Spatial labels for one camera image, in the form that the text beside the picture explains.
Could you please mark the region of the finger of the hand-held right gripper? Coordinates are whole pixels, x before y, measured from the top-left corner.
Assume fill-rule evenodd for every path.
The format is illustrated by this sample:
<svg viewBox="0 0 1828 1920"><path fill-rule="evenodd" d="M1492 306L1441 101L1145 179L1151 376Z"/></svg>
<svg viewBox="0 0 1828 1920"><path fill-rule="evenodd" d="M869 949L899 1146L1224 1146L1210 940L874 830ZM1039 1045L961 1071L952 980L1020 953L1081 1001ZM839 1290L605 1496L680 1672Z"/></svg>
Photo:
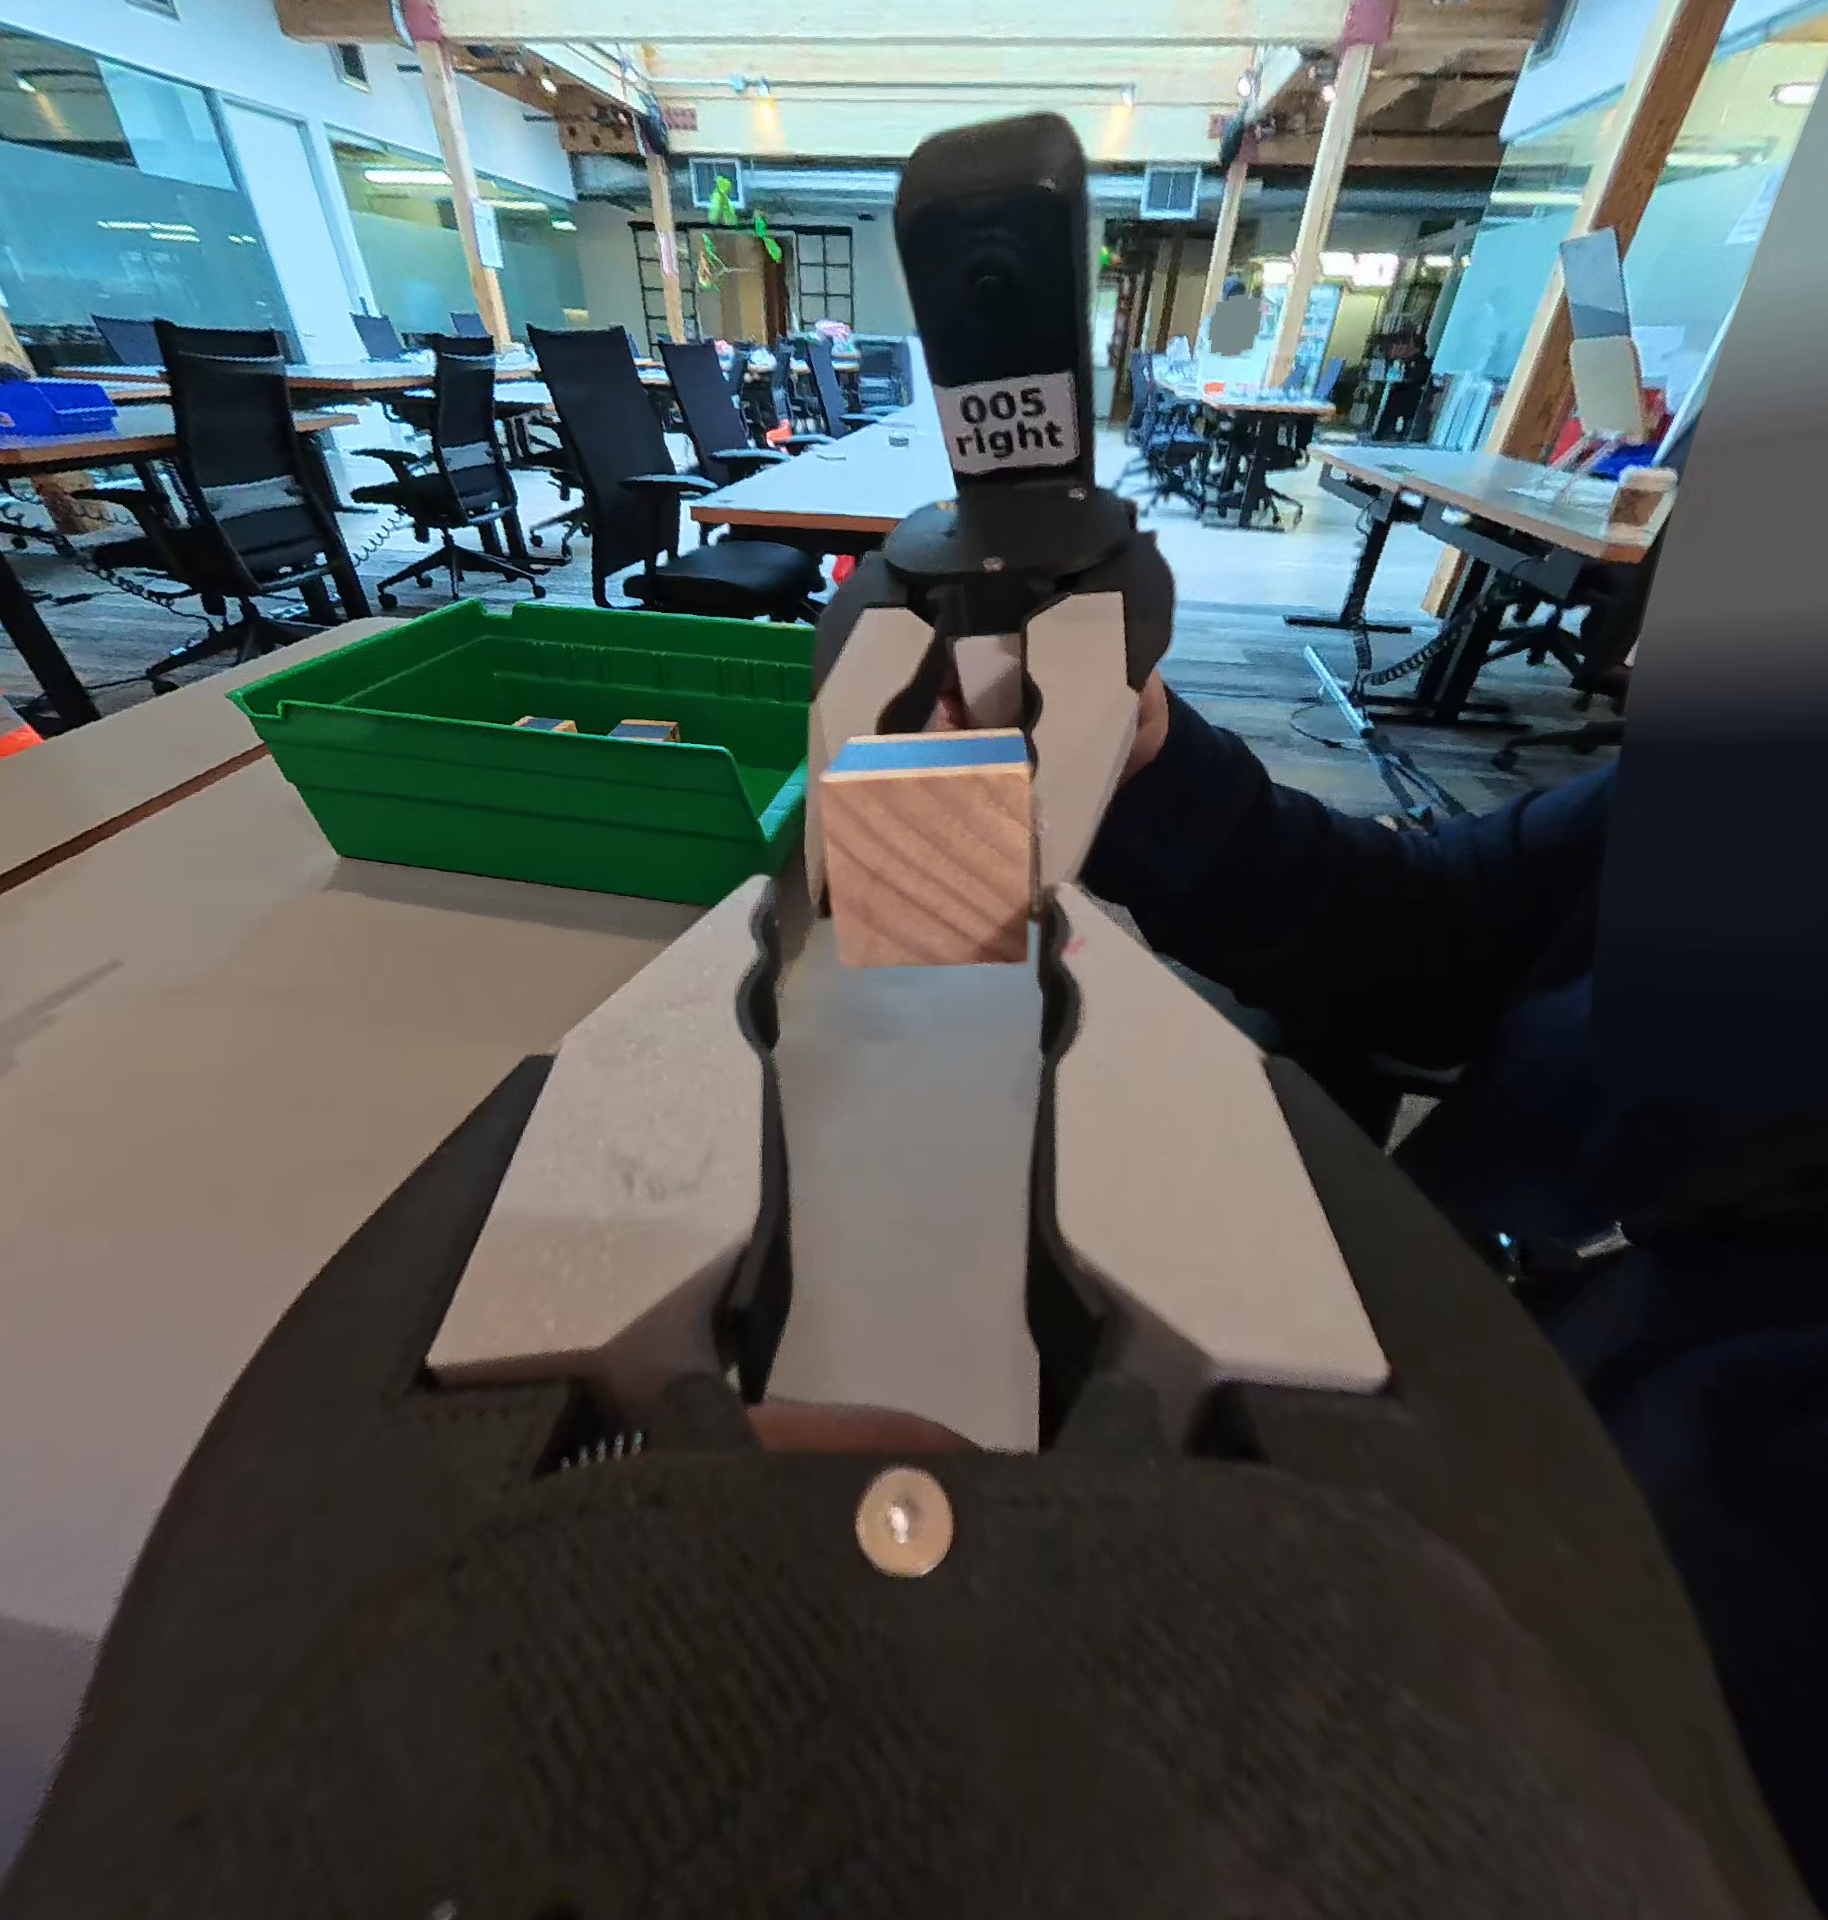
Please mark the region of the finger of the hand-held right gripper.
<svg viewBox="0 0 1828 1920"><path fill-rule="evenodd" d="M856 737L928 730L944 696L944 640L906 607L862 607L832 617L816 637L835 640L826 667L816 667L806 715L804 788L804 899L811 915L826 915L826 849L822 773Z"/></svg>
<svg viewBox="0 0 1828 1920"><path fill-rule="evenodd" d="M1128 681L1120 590L1081 590L1033 613L1013 634L952 640L974 729L1020 729L1032 752L1033 903L1079 875L1124 777L1141 726Z"/></svg>

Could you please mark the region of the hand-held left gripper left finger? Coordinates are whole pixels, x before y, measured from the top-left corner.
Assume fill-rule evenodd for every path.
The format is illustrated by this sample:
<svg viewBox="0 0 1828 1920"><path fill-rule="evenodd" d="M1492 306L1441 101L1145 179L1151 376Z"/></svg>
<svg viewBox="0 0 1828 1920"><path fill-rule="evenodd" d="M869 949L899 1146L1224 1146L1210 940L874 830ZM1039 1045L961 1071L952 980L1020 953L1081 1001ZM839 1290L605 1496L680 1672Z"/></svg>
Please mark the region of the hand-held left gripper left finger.
<svg viewBox="0 0 1828 1920"><path fill-rule="evenodd" d="M438 1384L763 1395L789 1300L777 986L755 875L568 1030L424 1354Z"/></svg>

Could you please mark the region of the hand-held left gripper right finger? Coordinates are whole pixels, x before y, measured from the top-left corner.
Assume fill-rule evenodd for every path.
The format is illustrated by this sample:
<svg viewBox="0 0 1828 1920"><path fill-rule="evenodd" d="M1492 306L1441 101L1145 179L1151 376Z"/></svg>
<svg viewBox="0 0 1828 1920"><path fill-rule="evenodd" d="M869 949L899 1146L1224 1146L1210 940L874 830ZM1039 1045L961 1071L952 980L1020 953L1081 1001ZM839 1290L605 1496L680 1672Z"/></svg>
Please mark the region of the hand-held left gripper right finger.
<svg viewBox="0 0 1828 1920"><path fill-rule="evenodd" d="M1375 1398L1392 1381L1263 1049L1101 901L1039 923L1026 1326L1039 1422L1096 1377L1195 1425L1224 1387Z"/></svg>

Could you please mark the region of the green plastic bin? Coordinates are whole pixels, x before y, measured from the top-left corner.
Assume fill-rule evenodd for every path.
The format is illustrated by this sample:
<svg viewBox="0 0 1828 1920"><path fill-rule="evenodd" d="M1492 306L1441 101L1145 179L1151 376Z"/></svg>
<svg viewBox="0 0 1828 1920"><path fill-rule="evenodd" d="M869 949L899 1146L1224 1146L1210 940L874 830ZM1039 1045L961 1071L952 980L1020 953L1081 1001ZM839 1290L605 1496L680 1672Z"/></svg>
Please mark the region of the green plastic bin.
<svg viewBox="0 0 1828 1920"><path fill-rule="evenodd" d="M811 693L806 623L468 598L231 702L339 855L711 906L801 841Z"/></svg>

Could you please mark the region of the person's right forearm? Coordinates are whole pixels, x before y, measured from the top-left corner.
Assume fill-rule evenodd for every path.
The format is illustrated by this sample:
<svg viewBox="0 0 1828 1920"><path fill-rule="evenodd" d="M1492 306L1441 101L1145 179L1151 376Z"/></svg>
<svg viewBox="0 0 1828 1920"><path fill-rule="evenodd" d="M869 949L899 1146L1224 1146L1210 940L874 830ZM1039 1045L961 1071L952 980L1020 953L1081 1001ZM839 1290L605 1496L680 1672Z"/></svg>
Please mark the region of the person's right forearm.
<svg viewBox="0 0 1828 1920"><path fill-rule="evenodd" d="M1618 764L1430 830L1268 777L1168 691L1081 885L1292 1037L1468 1076L1586 1076L1591 932Z"/></svg>

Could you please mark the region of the long white table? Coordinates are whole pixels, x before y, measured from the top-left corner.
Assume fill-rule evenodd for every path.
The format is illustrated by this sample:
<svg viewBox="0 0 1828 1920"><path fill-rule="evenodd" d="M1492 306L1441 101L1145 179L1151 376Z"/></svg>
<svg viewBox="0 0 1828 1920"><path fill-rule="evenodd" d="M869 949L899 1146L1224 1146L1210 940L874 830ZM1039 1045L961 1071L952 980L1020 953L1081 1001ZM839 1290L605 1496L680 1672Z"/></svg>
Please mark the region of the long white table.
<svg viewBox="0 0 1828 1920"><path fill-rule="evenodd" d="M865 555L906 516L952 499L937 420L901 408L826 444L782 454L782 462L697 495L685 516L703 533Z"/></svg>

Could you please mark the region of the green neon decoration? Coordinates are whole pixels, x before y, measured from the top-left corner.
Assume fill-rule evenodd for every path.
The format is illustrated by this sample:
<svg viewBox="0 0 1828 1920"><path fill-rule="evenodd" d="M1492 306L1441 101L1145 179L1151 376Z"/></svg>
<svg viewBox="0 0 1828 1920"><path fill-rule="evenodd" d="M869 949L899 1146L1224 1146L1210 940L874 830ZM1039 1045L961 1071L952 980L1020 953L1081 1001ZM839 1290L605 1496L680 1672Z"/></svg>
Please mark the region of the green neon decoration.
<svg viewBox="0 0 1828 1920"><path fill-rule="evenodd" d="M774 285L784 289L784 245L765 213L747 203L740 165L697 159L689 165L689 184L703 213L693 255L697 289L723 295L734 274L751 274L765 295Z"/></svg>

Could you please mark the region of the black office chair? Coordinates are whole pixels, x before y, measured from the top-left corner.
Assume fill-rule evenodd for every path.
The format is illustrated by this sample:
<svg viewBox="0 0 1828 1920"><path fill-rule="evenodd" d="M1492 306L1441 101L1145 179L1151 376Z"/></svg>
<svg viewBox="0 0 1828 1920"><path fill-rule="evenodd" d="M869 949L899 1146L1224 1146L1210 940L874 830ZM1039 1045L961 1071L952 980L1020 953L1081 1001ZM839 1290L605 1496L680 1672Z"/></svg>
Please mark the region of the black office chair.
<svg viewBox="0 0 1828 1920"><path fill-rule="evenodd" d="M519 494L496 434L496 357L461 336L431 343L431 410L428 448L369 448L364 457L386 462L383 485L353 488L350 499L388 506L408 519L420 540L435 540L435 559L417 559L376 584L386 610L395 610L400 580L431 584L431 569L445 567L447 590L461 594L464 573L490 573L544 598L540 574L527 563L519 526Z"/></svg>
<svg viewBox="0 0 1828 1920"><path fill-rule="evenodd" d="M527 339L581 485L594 607L816 617L822 569L806 553L755 537L682 550L682 503L711 481L673 468L624 329L529 325Z"/></svg>
<svg viewBox="0 0 1828 1920"><path fill-rule="evenodd" d="M106 563L153 563L197 594L201 640L145 668L153 693L203 659L244 662L302 633L370 615L325 468L293 423L288 376L272 329L203 329L156 319L174 424L165 481L91 488L88 501L125 506L138 540L104 550Z"/></svg>
<svg viewBox="0 0 1828 1920"><path fill-rule="evenodd" d="M700 475L724 488L755 468L782 464L787 454L755 441L724 383L713 343L660 343L660 363L685 423Z"/></svg>

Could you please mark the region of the wooden top desk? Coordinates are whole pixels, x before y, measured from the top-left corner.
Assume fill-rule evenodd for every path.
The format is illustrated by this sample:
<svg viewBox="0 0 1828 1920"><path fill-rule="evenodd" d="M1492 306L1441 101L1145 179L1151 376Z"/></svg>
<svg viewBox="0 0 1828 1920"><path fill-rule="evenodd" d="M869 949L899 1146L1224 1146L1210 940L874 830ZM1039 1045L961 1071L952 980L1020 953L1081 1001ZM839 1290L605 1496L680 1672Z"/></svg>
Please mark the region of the wooden top desk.
<svg viewBox="0 0 1828 1920"><path fill-rule="evenodd" d="M1365 516L1365 543L1344 607L1294 615L1298 625L1353 637L1353 699L1368 718L1430 729L1501 729L1509 712L1475 696L1484 667L1505 657L1559 659L1582 696L1614 674L1631 647L1631 590L1674 503L1669 479L1589 479L1505 454L1413 444L1315 448L1322 494ZM1468 562L1436 633L1413 654L1378 668L1372 637L1400 623L1365 617L1365 593L1393 526L1413 523Z"/></svg>
<svg viewBox="0 0 1828 1920"><path fill-rule="evenodd" d="M70 469L153 468L174 457L174 424L165 401L119 408L106 430L85 435L0 434L0 485L54 479ZM40 733L95 722L99 705L45 625L43 610L0 550L0 628L37 681L34 726Z"/></svg>
<svg viewBox="0 0 1828 1920"><path fill-rule="evenodd" d="M1274 475L1298 469L1315 434L1328 423L1326 399L1277 394L1205 399L1206 464L1199 516L1274 533L1288 519L1298 520L1302 506L1274 488Z"/></svg>

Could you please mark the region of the person's dark sweater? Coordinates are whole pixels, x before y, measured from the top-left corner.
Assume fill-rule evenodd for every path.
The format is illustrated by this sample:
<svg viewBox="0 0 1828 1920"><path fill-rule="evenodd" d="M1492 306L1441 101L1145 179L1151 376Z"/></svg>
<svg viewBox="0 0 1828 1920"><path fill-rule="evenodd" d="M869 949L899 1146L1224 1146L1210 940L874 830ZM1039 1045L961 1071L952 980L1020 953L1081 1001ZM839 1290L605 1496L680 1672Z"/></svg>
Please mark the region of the person's dark sweater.
<svg viewBox="0 0 1828 1920"><path fill-rule="evenodd" d="M1397 1163L1610 1428L1828 1914L1828 790L1705 820L1620 757L1362 838L1463 1051Z"/></svg>

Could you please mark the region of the small display board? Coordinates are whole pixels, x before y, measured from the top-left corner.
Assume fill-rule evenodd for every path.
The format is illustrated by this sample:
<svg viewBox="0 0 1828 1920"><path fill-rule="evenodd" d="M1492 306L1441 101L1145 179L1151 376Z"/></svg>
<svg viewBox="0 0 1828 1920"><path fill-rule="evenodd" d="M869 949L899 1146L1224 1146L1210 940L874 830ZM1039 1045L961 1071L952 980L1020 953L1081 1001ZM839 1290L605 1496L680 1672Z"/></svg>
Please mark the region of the small display board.
<svg viewBox="0 0 1828 1920"><path fill-rule="evenodd" d="M1669 414L1647 391L1614 227L1567 237L1559 267L1572 387L1572 440L1550 462L1562 472L1559 495L1572 494L1601 460L1620 460L1606 475L1606 530L1614 537L1651 540L1672 511L1677 475L1661 454Z"/></svg>

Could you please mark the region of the small blue crate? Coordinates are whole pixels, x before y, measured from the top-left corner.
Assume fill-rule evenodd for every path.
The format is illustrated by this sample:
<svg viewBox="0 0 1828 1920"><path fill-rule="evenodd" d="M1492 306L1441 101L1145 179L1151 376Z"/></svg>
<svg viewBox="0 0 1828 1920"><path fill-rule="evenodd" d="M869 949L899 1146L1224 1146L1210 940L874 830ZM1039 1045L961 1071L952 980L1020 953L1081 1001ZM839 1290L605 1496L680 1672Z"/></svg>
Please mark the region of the small blue crate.
<svg viewBox="0 0 1828 1920"><path fill-rule="evenodd" d="M115 428L115 401L95 383L0 376L0 435L74 440Z"/></svg>

